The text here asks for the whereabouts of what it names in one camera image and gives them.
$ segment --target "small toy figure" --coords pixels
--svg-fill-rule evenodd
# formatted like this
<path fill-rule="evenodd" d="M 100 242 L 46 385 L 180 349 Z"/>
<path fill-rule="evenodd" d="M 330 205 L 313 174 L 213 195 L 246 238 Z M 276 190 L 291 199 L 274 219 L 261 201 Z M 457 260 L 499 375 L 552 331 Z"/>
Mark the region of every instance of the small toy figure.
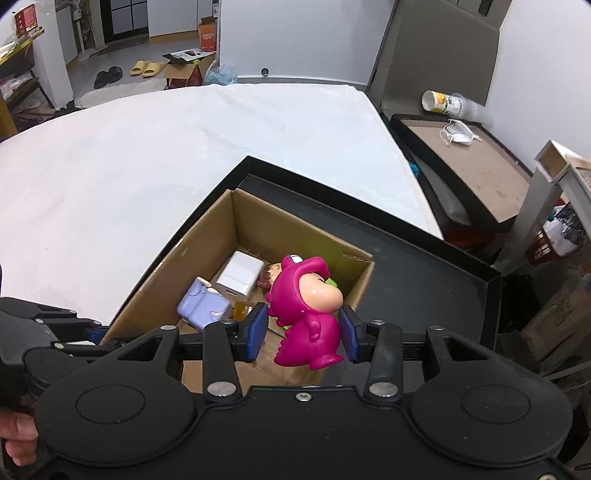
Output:
<path fill-rule="evenodd" d="M 281 264 L 280 263 L 273 263 L 268 265 L 266 268 L 261 270 L 261 275 L 259 276 L 258 282 L 256 282 L 258 287 L 264 288 L 266 290 L 270 290 L 277 278 L 277 275 L 281 273 Z"/>
<path fill-rule="evenodd" d="M 318 370 L 343 361 L 336 354 L 340 330 L 331 315 L 343 304 L 340 290 L 325 283 L 330 273 L 320 257 L 295 263 L 290 256 L 281 262 L 281 273 L 267 294 L 269 315 L 285 331 L 275 363 L 282 367 L 309 365 Z"/>
<path fill-rule="evenodd" d="M 177 313 L 193 327 L 203 330 L 207 325 L 227 318 L 230 301 L 212 285 L 197 277 L 177 306 Z"/>

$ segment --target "human hand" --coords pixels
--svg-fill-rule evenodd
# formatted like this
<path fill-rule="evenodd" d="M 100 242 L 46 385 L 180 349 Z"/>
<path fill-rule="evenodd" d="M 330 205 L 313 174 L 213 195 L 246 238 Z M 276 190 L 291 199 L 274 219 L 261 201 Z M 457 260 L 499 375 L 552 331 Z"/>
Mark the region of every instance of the human hand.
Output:
<path fill-rule="evenodd" d="M 30 415 L 0 407 L 0 438 L 6 440 L 6 453 L 15 465 L 30 465 L 37 460 L 37 437 Z"/>

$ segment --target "figurine face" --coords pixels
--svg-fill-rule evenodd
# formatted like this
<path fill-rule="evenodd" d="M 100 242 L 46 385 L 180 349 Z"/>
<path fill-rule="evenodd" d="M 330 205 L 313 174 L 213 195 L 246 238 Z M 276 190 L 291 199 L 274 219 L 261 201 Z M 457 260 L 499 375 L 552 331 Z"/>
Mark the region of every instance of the figurine face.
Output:
<path fill-rule="evenodd" d="M 306 273 L 300 277 L 300 295 L 306 304 L 323 313 L 336 312 L 343 305 L 343 294 L 316 273 Z"/>
<path fill-rule="evenodd" d="M 269 272 L 269 281 L 271 282 L 271 285 L 273 285 L 273 282 L 277 278 L 277 275 L 279 275 L 281 273 L 281 264 L 280 263 L 273 263 L 272 265 L 269 265 L 268 272 Z"/>

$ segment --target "blue plastic bag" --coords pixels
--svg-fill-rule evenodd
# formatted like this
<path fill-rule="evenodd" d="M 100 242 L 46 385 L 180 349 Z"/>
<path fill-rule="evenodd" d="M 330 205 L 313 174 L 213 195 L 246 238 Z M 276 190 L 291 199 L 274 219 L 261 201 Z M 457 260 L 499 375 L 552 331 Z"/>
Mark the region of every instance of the blue plastic bag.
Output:
<path fill-rule="evenodd" d="M 203 83 L 205 85 L 230 85 L 236 83 L 237 79 L 232 67 L 220 68 L 219 60 L 216 60 L 207 69 Z"/>

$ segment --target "orange box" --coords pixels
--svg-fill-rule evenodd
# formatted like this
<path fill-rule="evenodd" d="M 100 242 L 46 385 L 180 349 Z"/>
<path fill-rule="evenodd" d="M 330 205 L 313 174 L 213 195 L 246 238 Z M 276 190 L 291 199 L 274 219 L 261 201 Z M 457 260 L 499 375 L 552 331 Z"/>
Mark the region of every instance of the orange box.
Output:
<path fill-rule="evenodd" d="M 197 26 L 199 32 L 199 41 L 201 42 L 201 49 L 204 51 L 216 51 L 216 19 L 213 17 L 204 17 L 201 23 Z"/>

